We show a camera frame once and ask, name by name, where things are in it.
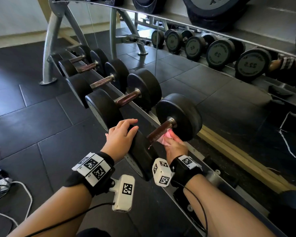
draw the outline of person's left forearm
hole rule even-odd
[[[91,194],[83,184],[62,187],[12,231],[8,237],[24,237],[73,217],[87,210],[90,207],[91,200]],[[83,217],[84,215],[36,236],[75,236]]]

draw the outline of person's left hand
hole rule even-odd
[[[117,126],[110,128],[108,134],[105,134],[106,144],[101,151],[112,157],[115,163],[123,159],[129,151],[138,126],[134,126],[130,131],[128,131],[128,128],[137,122],[137,119],[122,120]]]

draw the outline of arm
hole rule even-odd
[[[116,127],[109,130],[108,134],[105,134],[106,144],[101,151],[112,157],[115,163],[120,161],[129,151],[138,126],[134,126],[129,132],[128,128],[135,123],[137,123],[137,119],[120,121]],[[8,237],[24,237],[64,221],[87,210],[90,207],[91,200],[91,194],[83,184],[62,187],[12,231]],[[83,217],[84,215],[36,236],[75,236]]]
[[[171,164],[177,156],[187,155],[184,142],[171,130],[173,139],[165,137],[170,146],[165,146],[167,161]],[[202,203],[211,237],[274,237],[274,234],[250,211],[214,187],[203,175],[195,175],[186,186]],[[205,226],[205,218],[197,199],[186,189],[183,190],[197,217]]]

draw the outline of forearm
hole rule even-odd
[[[274,237],[274,234],[251,212],[214,187],[203,175],[195,175],[186,184],[202,203],[211,237]],[[202,208],[186,189],[184,194],[196,215],[205,226]]]
[[[24,237],[73,217],[87,210],[90,207],[91,200],[91,194],[83,184],[62,187],[12,231],[8,237]],[[75,236],[83,217],[84,215],[36,236]]]

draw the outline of person's right forearm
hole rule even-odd
[[[202,203],[210,237],[274,237],[274,234],[251,212],[214,187],[203,175],[195,175],[186,184]],[[205,226],[205,218],[197,199],[186,189],[184,194]]]

